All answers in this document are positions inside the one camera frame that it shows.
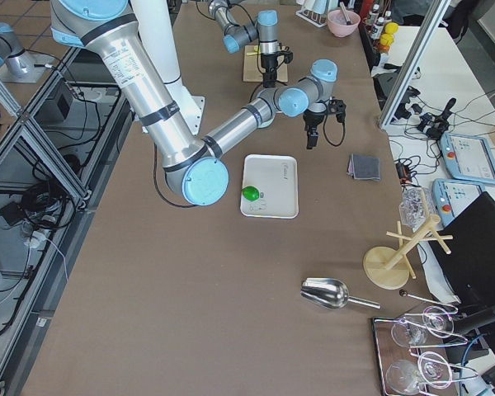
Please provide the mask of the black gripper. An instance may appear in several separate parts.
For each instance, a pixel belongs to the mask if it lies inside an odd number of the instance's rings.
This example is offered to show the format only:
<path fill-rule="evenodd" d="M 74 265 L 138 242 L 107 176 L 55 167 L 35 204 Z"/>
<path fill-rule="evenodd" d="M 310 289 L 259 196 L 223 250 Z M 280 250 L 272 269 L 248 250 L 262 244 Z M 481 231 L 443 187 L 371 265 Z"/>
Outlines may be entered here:
<path fill-rule="evenodd" d="M 270 52 L 262 45 L 258 46 L 260 65 L 262 66 L 263 87 L 275 87 L 278 80 L 278 69 L 282 64 L 289 64 L 293 60 L 293 52 L 288 46 Z"/>
<path fill-rule="evenodd" d="M 317 102 L 321 106 L 319 111 L 306 110 L 303 113 L 304 130 L 307 133 L 306 149 L 314 149 L 318 144 L 318 125 L 327 119 L 328 116 L 336 116 L 337 122 L 346 129 L 346 108 L 347 105 L 341 99 L 330 98 L 327 101 Z"/>

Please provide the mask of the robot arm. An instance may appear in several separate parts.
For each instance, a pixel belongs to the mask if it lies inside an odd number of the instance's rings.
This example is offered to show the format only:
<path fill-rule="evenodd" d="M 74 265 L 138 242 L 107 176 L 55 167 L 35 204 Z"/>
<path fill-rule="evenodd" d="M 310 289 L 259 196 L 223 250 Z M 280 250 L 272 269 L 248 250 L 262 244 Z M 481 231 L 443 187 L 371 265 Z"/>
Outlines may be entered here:
<path fill-rule="evenodd" d="M 275 87 L 278 68 L 293 60 L 293 53 L 288 46 L 278 40 L 278 15 L 276 10 L 264 10 L 258 13 L 257 20 L 250 16 L 249 23 L 239 24 L 233 17 L 231 9 L 242 7 L 240 1 L 209 1 L 208 13 L 221 28 L 224 47 L 230 54 L 242 50 L 252 42 L 258 42 L 258 55 L 262 67 L 262 85 L 264 88 Z"/>
<path fill-rule="evenodd" d="M 190 206 L 212 205 L 226 192 L 221 157 L 276 114 L 295 117 L 328 101 L 337 80 L 329 59 L 315 61 L 295 85 L 263 89 L 239 112 L 202 138 L 191 131 L 163 81 L 177 67 L 172 23 L 164 1 L 53 1 L 54 40 L 100 56 L 162 154 L 168 187 Z"/>

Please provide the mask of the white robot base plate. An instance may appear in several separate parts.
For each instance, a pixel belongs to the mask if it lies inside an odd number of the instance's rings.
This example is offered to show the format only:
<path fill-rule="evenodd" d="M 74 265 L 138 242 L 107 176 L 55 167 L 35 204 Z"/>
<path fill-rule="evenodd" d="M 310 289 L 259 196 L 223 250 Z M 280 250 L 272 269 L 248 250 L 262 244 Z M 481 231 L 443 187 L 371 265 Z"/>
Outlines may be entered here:
<path fill-rule="evenodd" d="M 182 86 L 177 104 L 192 134 L 198 135 L 205 108 L 205 98 L 191 95 L 188 89 Z"/>

